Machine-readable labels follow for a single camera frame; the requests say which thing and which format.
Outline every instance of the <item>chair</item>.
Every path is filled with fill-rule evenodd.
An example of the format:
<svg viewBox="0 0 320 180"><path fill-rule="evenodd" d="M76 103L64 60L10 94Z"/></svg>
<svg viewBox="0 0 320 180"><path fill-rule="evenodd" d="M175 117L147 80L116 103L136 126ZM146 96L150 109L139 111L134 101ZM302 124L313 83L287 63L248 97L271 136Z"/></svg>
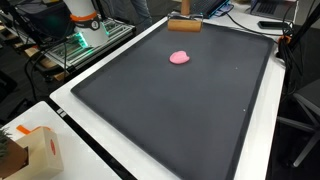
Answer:
<svg viewBox="0 0 320 180"><path fill-rule="evenodd" d="M318 117L320 116L320 79L301 88L294 93L293 96L298 101L304 112L308 115L312 124L310 125L283 117L277 117L277 120L280 123L313 134L307 145L292 164L293 167L298 167L308 153L312 150L312 148L316 145L316 143L320 140L320 121L313 115L316 114Z"/></svg>

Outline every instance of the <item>black cable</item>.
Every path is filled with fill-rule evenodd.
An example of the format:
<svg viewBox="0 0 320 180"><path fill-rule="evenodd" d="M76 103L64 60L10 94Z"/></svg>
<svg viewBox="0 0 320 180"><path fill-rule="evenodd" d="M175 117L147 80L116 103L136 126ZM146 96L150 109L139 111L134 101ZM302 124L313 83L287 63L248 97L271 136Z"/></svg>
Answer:
<svg viewBox="0 0 320 180"><path fill-rule="evenodd" d="M313 0L313 1L312 1L312 4L311 4L311 6L310 6L310 8L309 8L309 11L308 11L308 14L307 14L306 20L309 18L310 13L311 13L311 10L312 10L313 5L314 5L314 3L315 3L315 2L316 2L316 0Z"/></svg>
<svg viewBox="0 0 320 180"><path fill-rule="evenodd" d="M252 29L249 29L247 27L242 26L241 24L237 23L229 14L227 14L227 16L230 18L230 20L235 23L236 25L238 25L239 27L249 31L249 32L253 32L256 34L263 34L263 35L268 35L268 36L281 36L281 34L270 34L270 33L263 33L263 32L258 32L258 31L254 31Z"/></svg>
<svg viewBox="0 0 320 180"><path fill-rule="evenodd" d="M64 44L64 66L63 66L63 82L66 80L66 74L67 74L67 45L66 43Z"/></svg>
<svg viewBox="0 0 320 180"><path fill-rule="evenodd" d="M26 76L30 82L33 99L35 102L38 102L34 85L33 85L32 80L28 74L28 64L31 62L31 60L32 60L32 56L28 59L27 63L24 65L24 73L26 74Z"/></svg>

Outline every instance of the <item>desk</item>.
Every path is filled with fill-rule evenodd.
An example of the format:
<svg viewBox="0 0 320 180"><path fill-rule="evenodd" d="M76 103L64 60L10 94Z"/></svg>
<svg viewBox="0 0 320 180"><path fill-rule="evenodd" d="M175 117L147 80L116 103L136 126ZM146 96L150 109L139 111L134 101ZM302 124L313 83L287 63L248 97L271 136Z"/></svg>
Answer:
<svg viewBox="0 0 320 180"><path fill-rule="evenodd" d="M230 13L240 24L252 28L258 21L265 20L243 13L243 7L235 7ZM148 33L166 22L166 18L154 24L121 48L74 78L50 95L70 117L84 128L97 142L99 142L114 158L116 158L128 171L138 179L177 179L169 170L155 161L147 153L128 140L108 122L103 120L91 109L78 100L70 90L83 79L88 77L100 67L111 61L114 57L125 51ZM212 24L224 24L236 27L228 17L206 20ZM251 122L245 137L240 161L235 175L236 180L265 179L276 116L279 106L280 94L284 79L285 68L272 53L265 74L262 79Z"/></svg>
<svg viewBox="0 0 320 180"><path fill-rule="evenodd" d="M13 140L23 136L15 129L20 124L27 129L48 126L57 133L64 171L52 180L121 179L45 102L4 126Z"/></svg>

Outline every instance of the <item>wooden block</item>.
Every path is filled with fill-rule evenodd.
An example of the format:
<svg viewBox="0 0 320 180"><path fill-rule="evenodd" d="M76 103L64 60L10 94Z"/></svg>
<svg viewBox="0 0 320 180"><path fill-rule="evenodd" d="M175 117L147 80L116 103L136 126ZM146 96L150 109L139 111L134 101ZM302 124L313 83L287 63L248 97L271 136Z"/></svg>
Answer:
<svg viewBox="0 0 320 180"><path fill-rule="evenodd" d="M202 22L196 20L169 19L168 30L182 32L200 32Z"/></svg>
<svg viewBox="0 0 320 180"><path fill-rule="evenodd" d="M29 164L6 180L51 179L61 171L63 164L57 135L39 128L16 141L21 147L28 147Z"/></svg>

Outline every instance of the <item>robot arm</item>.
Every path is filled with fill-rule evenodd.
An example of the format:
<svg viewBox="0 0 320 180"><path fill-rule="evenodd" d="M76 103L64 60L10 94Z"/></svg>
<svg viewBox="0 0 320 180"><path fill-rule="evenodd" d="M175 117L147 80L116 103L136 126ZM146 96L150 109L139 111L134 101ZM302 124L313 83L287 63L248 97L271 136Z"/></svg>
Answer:
<svg viewBox="0 0 320 180"><path fill-rule="evenodd" d="M106 43L109 33L100 22L91 0L64 0L71 12L71 20L75 23L75 31L80 34L84 44L97 47Z"/></svg>

